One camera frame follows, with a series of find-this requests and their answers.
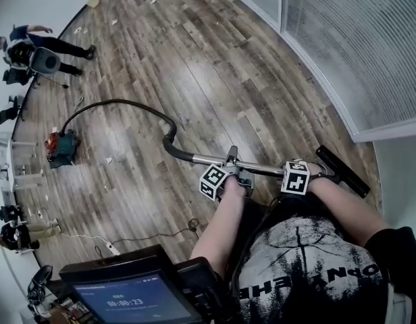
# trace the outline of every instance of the shoe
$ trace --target shoe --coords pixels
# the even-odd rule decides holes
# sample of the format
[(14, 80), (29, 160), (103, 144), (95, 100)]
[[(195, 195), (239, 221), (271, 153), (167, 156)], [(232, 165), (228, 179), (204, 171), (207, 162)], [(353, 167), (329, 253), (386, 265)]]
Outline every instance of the shoe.
[(94, 59), (94, 53), (96, 50), (96, 46), (91, 45), (87, 50), (86, 50), (86, 55), (85, 55), (85, 59), (86, 60), (92, 60)]

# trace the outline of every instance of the wooden floor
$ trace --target wooden floor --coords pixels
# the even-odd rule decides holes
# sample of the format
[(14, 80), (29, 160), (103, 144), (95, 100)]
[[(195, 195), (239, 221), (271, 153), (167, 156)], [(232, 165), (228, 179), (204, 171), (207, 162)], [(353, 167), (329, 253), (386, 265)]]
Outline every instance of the wooden floor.
[[(76, 165), (49, 169), (43, 142), (82, 97), (79, 108), (111, 98), (146, 103), (176, 121), (177, 146), (198, 154), (223, 157), (234, 144), (243, 161), (277, 165), (310, 157), (325, 144), (370, 184), (367, 200), (378, 207), (373, 147), (351, 142), (310, 72), (240, 1), (100, 1), (63, 36), (83, 47), (95, 44), (97, 58), (63, 56), (84, 76), (55, 75), (71, 85), (68, 90), (42, 79), (29, 94), (25, 121), (17, 124), (15, 140), (39, 143), (28, 173), (45, 172), (40, 187), (17, 192), (26, 212), (40, 209), (44, 219), (58, 218), (64, 233), (109, 241), (172, 234), (193, 217), (201, 222), (200, 234), (212, 218), (216, 204), (197, 190), (206, 167), (168, 155), (161, 145), (164, 123), (134, 107), (112, 105), (77, 117), (69, 125), (82, 139)], [(276, 181), (257, 176), (254, 199), (269, 203), (278, 192)], [(193, 233), (183, 232), (115, 246), (126, 252), (160, 243), (178, 262), (195, 242)], [(98, 258), (95, 244), (110, 255), (100, 239), (65, 236), (41, 242), (36, 255), (58, 272), (67, 263)]]

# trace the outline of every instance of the white frame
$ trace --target white frame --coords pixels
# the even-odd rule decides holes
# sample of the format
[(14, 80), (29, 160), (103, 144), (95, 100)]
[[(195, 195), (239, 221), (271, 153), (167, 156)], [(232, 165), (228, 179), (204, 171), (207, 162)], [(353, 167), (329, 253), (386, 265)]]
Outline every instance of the white frame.
[(409, 121), (402, 121), (380, 128), (373, 128), (367, 131), (358, 131), (352, 117), (344, 106), (342, 100), (334, 90), (323, 72), (318, 68), (316, 63), (312, 60), (310, 55), (294, 40), (294, 38), (286, 31), (287, 13), (282, 13), (287, 10), (288, 0), (279, 0), (278, 6), (278, 21), (273, 20), (266, 12), (264, 12), (258, 5), (251, 0), (241, 0), (248, 7), (250, 7), (256, 14), (265, 20), (288, 44), (290, 48), (298, 55), (300, 60), (307, 66), (313, 77), (319, 82), (325, 93), (330, 98), (332, 104), (336, 108), (340, 118), (342, 119), (350, 137), (354, 142), (370, 142), (373, 140), (383, 140), (390, 138), (399, 138), (404, 136), (416, 135), (416, 119)]

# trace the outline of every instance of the white wall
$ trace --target white wall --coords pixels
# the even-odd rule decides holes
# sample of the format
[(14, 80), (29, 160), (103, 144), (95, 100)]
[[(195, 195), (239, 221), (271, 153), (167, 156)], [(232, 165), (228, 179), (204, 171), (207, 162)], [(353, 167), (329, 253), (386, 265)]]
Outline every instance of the white wall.
[[(8, 36), (13, 28), (25, 24), (42, 24), (51, 27), (52, 36), (57, 36), (67, 23), (84, 6), (88, 0), (0, 0), (0, 36)], [(24, 96), (28, 85), (5, 85), (2, 75), (8, 66), (2, 60), (0, 52), (0, 110), (9, 107), (8, 96)], [(0, 126), (0, 131), (12, 132), (14, 121), (7, 121)], [(0, 206), (3, 204), (0, 183)], [(0, 323), (16, 324), (21, 322), (15, 310), (26, 306), (23, 292), (28, 282), (38, 269), (32, 254), (19, 256), (14, 252), (0, 248)]]
[(375, 142), (384, 217), (416, 237), (416, 136)]

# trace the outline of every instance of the person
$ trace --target person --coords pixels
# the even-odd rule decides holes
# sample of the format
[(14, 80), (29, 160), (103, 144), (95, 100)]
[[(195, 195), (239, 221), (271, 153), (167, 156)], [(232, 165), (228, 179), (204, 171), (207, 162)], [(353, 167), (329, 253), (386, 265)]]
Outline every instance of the person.
[(1, 228), (0, 245), (9, 250), (34, 248), (37, 240), (50, 238), (61, 233), (58, 220), (54, 219), (44, 224), (26, 224), (14, 226), (11, 222)]
[(411, 228), (390, 228), (327, 178), (275, 201), (264, 212), (230, 176), (190, 257), (230, 285), (239, 322), (416, 323)]
[[(59, 40), (55, 37), (45, 37), (32, 33), (42, 31), (46, 33), (52, 33), (52, 29), (41, 25), (18, 26), (17, 28), (14, 28), (9, 35), (10, 43), (8, 43), (7, 38), (0, 36), (0, 50), (4, 50), (4, 52), (6, 52), (8, 47), (17, 42), (23, 41), (32, 44), (35, 47), (47, 48), (56, 53), (69, 54), (73, 55), (74, 57), (83, 57), (87, 60), (92, 60), (94, 58), (94, 53), (96, 50), (94, 45), (91, 45), (88, 49), (83, 49), (82, 47), (72, 45), (65, 42), (64, 40)], [(83, 71), (77, 67), (68, 65), (66, 63), (61, 63), (59, 71), (72, 74), (74, 76), (81, 76), (83, 73)]]

